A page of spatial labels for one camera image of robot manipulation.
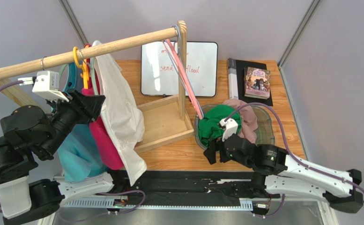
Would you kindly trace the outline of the green t shirt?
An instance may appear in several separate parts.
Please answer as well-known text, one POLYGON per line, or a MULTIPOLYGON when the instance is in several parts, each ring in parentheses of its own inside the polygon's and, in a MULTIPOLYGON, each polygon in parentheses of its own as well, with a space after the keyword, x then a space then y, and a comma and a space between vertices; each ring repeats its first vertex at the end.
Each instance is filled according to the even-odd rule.
POLYGON ((234 108, 228 105, 216 105, 204 113, 204 117, 198 122, 197 128, 199 141, 204 148, 208 147, 211 138, 217 138, 223 135, 224 130, 218 124, 234 110, 234 108))

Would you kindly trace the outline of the white t shirt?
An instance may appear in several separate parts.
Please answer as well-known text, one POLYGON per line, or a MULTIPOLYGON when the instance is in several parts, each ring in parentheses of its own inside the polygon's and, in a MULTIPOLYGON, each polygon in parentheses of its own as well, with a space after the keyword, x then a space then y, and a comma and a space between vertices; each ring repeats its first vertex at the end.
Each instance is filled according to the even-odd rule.
POLYGON ((110 54, 95 57, 100 92, 105 96, 101 119, 116 148, 129 182, 135 182, 147 170, 146 162, 134 150, 143 140, 144 117, 138 109, 131 88, 123 77, 121 67, 110 54))

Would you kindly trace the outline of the dusty pink t shirt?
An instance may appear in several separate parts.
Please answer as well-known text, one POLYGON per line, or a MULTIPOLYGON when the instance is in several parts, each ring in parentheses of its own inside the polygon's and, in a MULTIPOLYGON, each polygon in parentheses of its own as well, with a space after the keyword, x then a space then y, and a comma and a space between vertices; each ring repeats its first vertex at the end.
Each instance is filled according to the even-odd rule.
MULTIPOLYGON (((228 105, 233 109, 237 109, 240 106, 246 104, 246 102, 239 99, 225 100, 223 105, 228 105)), ((246 106, 238 111, 241 118, 241 129, 238 132, 239 137, 249 140, 251 143, 256 143, 257 135, 255 130, 258 128, 257 116, 251 106, 246 106)))

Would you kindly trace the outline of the pale green hanger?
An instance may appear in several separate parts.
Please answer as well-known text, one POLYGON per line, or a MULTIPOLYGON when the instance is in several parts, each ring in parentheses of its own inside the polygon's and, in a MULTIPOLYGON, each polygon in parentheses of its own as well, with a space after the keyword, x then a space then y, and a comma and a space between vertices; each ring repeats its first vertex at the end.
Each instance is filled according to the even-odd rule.
POLYGON ((90 77, 91 77, 93 93, 94 95, 99 95, 99 91, 97 88, 97 81, 96 81, 96 72, 94 67, 94 58, 90 58, 89 67, 90 67, 90 77))

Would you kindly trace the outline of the pink hanger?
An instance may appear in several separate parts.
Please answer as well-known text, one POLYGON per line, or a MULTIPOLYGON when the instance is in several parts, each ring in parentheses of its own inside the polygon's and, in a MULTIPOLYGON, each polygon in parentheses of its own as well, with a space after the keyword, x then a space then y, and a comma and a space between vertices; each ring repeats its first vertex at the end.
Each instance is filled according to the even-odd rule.
POLYGON ((174 46, 172 45, 172 43, 169 39, 166 39, 165 41, 163 41, 163 45, 169 55, 171 62, 173 63, 173 65, 175 67, 178 68, 176 70, 177 74, 182 82, 183 87, 185 88, 185 90, 188 93, 188 96, 193 104, 193 108, 195 109, 196 113, 198 114, 199 119, 203 119, 204 113, 202 111, 202 108, 201 108, 201 105, 200 105, 198 99, 196 98, 196 95, 191 86, 190 80, 186 74, 186 68, 185 68, 183 62, 181 61, 180 53, 176 52, 174 46))

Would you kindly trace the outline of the light blue wire hanger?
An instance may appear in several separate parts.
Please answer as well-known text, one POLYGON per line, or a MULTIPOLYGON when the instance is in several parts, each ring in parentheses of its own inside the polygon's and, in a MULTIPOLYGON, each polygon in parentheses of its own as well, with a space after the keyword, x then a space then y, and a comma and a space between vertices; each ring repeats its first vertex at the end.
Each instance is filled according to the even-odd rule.
POLYGON ((162 44, 165 47, 165 50, 170 58, 170 61, 178 75, 178 103, 181 108, 181 112, 184 110, 186 104, 186 93, 193 104, 193 108, 196 111, 198 118, 203 119, 204 112, 202 107, 195 95, 191 82, 187 76, 185 63, 182 61, 182 53, 181 53, 181 45, 182 45, 182 35, 179 26, 174 25, 173 28, 176 31, 177 37, 177 50, 175 50, 175 46, 171 43, 169 39, 163 40, 162 44))

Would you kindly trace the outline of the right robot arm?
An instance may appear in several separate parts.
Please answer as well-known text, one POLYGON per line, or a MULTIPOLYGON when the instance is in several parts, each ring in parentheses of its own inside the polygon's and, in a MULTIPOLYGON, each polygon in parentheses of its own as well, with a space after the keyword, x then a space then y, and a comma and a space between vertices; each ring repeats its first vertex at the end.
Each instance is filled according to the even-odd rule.
POLYGON ((235 161, 254 171, 249 186, 253 198, 295 195, 326 202, 335 210, 357 213, 364 204, 358 187, 359 170, 339 171, 302 158, 271 144, 256 145, 238 135, 210 139, 204 156, 210 164, 235 161))

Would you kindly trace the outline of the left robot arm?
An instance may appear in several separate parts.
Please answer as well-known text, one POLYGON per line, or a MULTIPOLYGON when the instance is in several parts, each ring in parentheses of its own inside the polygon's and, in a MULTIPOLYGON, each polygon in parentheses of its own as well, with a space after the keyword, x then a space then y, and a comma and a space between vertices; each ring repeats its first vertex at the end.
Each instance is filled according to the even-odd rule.
POLYGON ((28 182, 36 158, 52 160, 77 124, 96 121, 103 95, 87 96, 70 89, 62 99, 48 100, 51 113, 35 105, 17 108, 0 120, 0 209, 6 225, 22 225, 44 218, 65 200, 59 183, 49 179, 28 182))

